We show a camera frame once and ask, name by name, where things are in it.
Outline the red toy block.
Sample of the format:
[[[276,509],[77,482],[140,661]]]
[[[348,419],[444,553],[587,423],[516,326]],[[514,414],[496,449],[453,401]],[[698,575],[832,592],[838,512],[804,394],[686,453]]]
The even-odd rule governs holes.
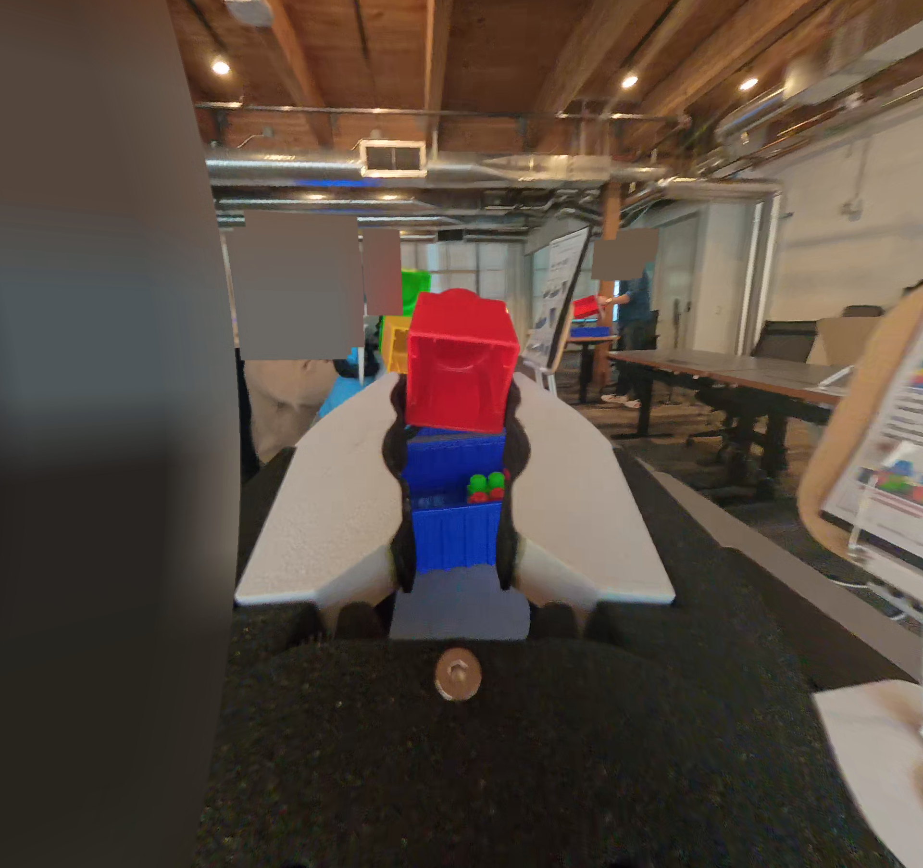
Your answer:
[[[501,434],[519,354],[504,302],[466,289],[422,293],[407,338],[406,423]]]

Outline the grey office table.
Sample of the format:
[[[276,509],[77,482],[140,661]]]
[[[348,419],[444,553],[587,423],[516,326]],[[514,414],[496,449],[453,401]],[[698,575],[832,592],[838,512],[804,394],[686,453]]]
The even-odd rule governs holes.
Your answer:
[[[611,354],[640,395],[637,427],[612,434],[614,443],[663,438],[650,430],[652,386],[663,382],[719,395],[737,391],[738,423],[723,435],[730,448],[726,481],[700,494],[718,503],[771,502],[786,469],[790,420],[825,426],[848,389],[839,383],[849,368],[698,350],[639,350]]]

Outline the white poster board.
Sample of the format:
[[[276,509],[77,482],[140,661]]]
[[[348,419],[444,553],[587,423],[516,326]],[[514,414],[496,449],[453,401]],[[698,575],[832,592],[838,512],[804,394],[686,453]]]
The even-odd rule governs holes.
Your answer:
[[[537,256],[545,260],[545,267],[539,270],[533,299],[533,325],[524,347],[524,358],[534,365],[550,369],[557,357],[564,323],[591,240],[592,228],[585,226],[551,240],[537,252]]]

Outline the metal ceiling pipe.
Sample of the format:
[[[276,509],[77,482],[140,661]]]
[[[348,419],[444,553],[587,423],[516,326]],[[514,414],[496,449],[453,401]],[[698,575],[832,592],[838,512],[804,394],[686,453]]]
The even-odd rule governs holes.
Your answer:
[[[411,116],[414,118],[456,118],[456,119],[485,119],[485,120],[514,120],[514,121],[570,121],[570,122],[608,122],[608,123],[639,123],[639,124],[664,124],[678,127],[688,127],[691,118],[686,113],[651,114],[651,113],[592,113],[592,112],[544,112],[544,111],[467,111],[467,110],[434,110],[434,109],[403,109],[386,107],[331,107],[331,106],[306,106],[306,105],[278,105],[278,104],[247,104],[239,101],[198,101],[194,103],[197,110],[226,113],[297,113],[310,115],[334,116]]]

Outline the black office chair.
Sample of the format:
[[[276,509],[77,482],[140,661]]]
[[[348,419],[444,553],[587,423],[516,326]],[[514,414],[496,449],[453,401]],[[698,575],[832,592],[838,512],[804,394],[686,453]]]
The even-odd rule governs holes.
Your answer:
[[[817,333],[816,320],[766,320],[751,357],[807,364]]]

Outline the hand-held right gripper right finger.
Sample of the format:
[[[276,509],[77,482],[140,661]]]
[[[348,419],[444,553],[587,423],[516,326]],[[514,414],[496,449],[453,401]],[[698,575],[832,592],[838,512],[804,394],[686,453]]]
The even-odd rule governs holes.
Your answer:
[[[609,438],[520,372],[505,432],[500,588],[570,609],[577,631],[602,605],[671,606],[675,587]]]

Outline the yellow toy block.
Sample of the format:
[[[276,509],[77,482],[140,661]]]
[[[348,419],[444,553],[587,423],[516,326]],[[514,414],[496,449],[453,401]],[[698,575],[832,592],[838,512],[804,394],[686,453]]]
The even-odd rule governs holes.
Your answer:
[[[411,316],[386,316],[382,321],[379,351],[382,365],[388,373],[407,373],[407,343],[411,321]]]

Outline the blue cloth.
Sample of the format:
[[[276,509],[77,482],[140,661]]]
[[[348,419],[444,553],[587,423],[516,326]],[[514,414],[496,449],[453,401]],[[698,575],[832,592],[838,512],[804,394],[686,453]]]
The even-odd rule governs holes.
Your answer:
[[[364,351],[353,348],[350,355],[343,359],[335,359],[333,366],[337,372],[333,386],[325,401],[318,410],[317,417],[323,418],[354,396],[362,389],[364,381]]]

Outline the white desk stand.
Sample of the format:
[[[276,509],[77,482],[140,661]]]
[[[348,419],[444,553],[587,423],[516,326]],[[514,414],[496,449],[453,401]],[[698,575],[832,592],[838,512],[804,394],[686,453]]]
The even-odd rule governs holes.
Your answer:
[[[922,865],[921,664],[915,681],[817,692],[814,706],[861,816],[903,866]]]

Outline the silver air duct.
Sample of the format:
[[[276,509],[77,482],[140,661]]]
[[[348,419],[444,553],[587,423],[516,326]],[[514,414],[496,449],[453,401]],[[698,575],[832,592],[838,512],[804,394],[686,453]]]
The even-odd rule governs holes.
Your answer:
[[[214,187],[311,189],[557,189],[656,182],[671,177],[663,165],[630,164],[601,155],[495,155],[438,151],[427,155],[426,177],[367,179],[359,150],[299,154],[211,150],[206,168]]]

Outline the white vent grille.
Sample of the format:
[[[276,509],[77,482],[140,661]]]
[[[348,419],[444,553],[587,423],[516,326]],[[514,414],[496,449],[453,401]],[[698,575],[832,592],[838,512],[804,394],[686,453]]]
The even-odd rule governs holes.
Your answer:
[[[420,179],[428,170],[422,140],[364,138],[358,141],[360,169],[367,179]]]

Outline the wooden board with instruction sheet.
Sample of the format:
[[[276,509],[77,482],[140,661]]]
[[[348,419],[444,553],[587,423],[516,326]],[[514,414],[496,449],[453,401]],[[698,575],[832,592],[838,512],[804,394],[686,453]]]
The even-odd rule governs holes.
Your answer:
[[[921,310],[918,285],[876,320],[798,488],[811,536],[866,569],[921,574]]]

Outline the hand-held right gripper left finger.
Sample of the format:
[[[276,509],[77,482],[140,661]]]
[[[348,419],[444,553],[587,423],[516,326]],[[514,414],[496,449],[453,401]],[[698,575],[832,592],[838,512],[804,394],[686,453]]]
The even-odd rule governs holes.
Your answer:
[[[331,628],[349,604],[412,591],[405,387],[402,375],[379,376],[306,432],[237,585],[238,606],[307,603]]]

